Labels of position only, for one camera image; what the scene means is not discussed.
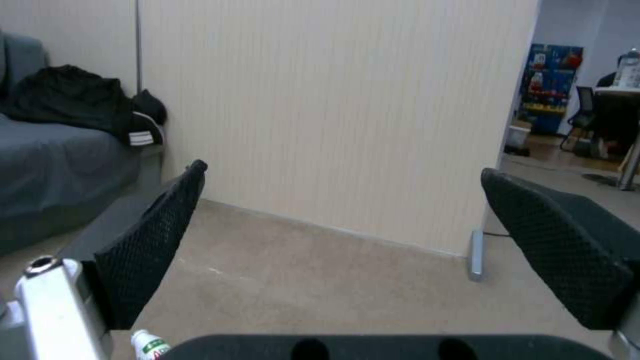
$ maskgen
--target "white table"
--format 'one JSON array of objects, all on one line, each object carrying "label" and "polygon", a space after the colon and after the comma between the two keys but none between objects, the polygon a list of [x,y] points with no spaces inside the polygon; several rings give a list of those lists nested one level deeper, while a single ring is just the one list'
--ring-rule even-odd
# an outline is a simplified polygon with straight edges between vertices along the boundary
[{"label": "white table", "polygon": [[[631,98],[638,104],[638,123],[640,124],[640,88],[622,88],[618,86],[610,86],[606,88],[595,88],[594,93],[597,95],[620,96]],[[620,190],[633,190],[634,175],[640,163],[640,132],[636,135],[631,155],[627,167],[618,179],[618,188]]]}]

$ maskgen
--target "metal table leg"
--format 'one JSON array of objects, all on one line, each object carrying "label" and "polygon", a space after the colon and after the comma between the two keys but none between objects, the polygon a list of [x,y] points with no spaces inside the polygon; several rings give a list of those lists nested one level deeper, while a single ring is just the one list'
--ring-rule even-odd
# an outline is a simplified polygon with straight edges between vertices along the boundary
[{"label": "metal table leg", "polygon": [[[638,111],[638,123],[640,123],[640,110]],[[634,175],[636,174],[638,163],[640,163],[640,132],[638,132],[636,140],[634,141],[634,148],[631,150],[627,167],[618,181],[618,188],[620,190],[634,189]]]}]

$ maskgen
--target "metal bracket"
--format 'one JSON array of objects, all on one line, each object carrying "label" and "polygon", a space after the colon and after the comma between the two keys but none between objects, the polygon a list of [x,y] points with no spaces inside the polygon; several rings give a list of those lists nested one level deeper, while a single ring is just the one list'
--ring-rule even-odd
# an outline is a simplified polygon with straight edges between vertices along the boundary
[{"label": "metal bracket", "polygon": [[483,279],[484,238],[482,230],[473,230],[469,242],[467,270],[469,280],[481,282]]}]

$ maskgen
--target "silver metal frame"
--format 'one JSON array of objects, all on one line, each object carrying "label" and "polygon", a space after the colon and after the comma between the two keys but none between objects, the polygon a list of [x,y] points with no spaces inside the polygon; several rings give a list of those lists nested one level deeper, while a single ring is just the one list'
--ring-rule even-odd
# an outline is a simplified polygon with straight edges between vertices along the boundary
[{"label": "silver metal frame", "polygon": [[[640,110],[637,114],[638,123],[640,124]],[[633,190],[634,189],[634,176],[636,174],[636,170],[638,168],[638,164],[640,163],[640,132],[636,136],[636,140],[633,144],[633,149],[631,150],[631,154],[629,156],[629,162],[627,163],[627,167],[625,171],[620,175],[620,180],[618,181],[618,189],[620,190]]]},{"label": "silver metal frame", "polygon": [[136,22],[136,93],[142,91],[142,29],[140,28],[140,0],[135,0]]},{"label": "silver metal frame", "polygon": [[44,256],[15,287],[0,315],[1,359],[108,359],[111,335],[83,277],[82,264]]},{"label": "silver metal frame", "polygon": [[484,234],[482,230],[471,232],[469,255],[467,258],[467,271],[469,280],[481,282],[483,279],[484,260]]}]

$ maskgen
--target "cable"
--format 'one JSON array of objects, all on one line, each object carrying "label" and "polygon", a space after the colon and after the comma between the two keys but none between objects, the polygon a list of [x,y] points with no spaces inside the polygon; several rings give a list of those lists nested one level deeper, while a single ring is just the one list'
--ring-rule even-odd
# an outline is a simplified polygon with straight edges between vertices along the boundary
[{"label": "cable", "polygon": [[510,238],[511,237],[511,235],[509,235],[509,234],[492,233],[490,231],[483,231],[482,233],[484,235],[489,235],[489,236],[498,236],[499,238]]}]

